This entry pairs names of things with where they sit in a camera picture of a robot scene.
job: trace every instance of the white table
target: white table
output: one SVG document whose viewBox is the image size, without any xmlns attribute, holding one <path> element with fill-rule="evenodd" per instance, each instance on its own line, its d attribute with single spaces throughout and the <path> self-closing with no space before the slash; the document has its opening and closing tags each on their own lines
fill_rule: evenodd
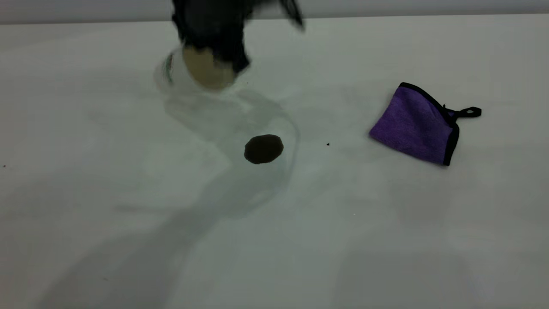
<svg viewBox="0 0 549 309">
<path fill-rule="evenodd" d="M 174 101 L 170 23 L 0 26 L 0 308 L 549 306 L 548 33 L 254 21 L 239 91 Z M 484 110 L 450 167 L 367 137 L 402 81 Z"/>
</svg>

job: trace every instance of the transparent container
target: transparent container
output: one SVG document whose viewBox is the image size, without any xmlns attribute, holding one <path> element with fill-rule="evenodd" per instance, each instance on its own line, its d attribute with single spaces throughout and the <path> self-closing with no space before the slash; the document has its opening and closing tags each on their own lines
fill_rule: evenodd
<svg viewBox="0 0 549 309">
<path fill-rule="evenodd" d="M 214 59 L 209 48 L 194 47 L 173 50 L 157 66 L 154 75 L 158 88 L 171 95 L 221 92 L 236 79 L 231 63 Z"/>
</svg>

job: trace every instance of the purple microfiber towel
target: purple microfiber towel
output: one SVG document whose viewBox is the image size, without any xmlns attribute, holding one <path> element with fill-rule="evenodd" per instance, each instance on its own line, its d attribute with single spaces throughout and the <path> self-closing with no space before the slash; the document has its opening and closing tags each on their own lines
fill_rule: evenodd
<svg viewBox="0 0 549 309">
<path fill-rule="evenodd" d="M 418 159 L 450 165 L 460 136 L 456 120 L 481 114 L 478 107 L 447 109 L 418 86 L 403 82 L 370 136 Z"/>
</svg>

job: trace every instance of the dark brown spill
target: dark brown spill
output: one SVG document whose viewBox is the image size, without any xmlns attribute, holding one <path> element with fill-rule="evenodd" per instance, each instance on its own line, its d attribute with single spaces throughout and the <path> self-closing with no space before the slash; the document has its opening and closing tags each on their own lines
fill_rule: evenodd
<svg viewBox="0 0 549 309">
<path fill-rule="evenodd" d="M 273 162 L 284 150 L 280 137 L 272 134 L 252 138 L 245 147 L 244 158 L 254 164 Z"/>
</svg>

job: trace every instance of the gray wall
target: gray wall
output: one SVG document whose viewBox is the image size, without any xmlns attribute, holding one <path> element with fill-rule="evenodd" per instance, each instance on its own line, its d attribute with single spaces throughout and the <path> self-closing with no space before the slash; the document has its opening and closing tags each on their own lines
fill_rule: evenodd
<svg viewBox="0 0 549 309">
<path fill-rule="evenodd" d="M 300 0 L 307 17 L 549 12 L 549 0 Z M 167 20 L 171 0 L 0 0 L 0 23 Z M 276 10 L 261 17 L 276 17 Z"/>
</svg>

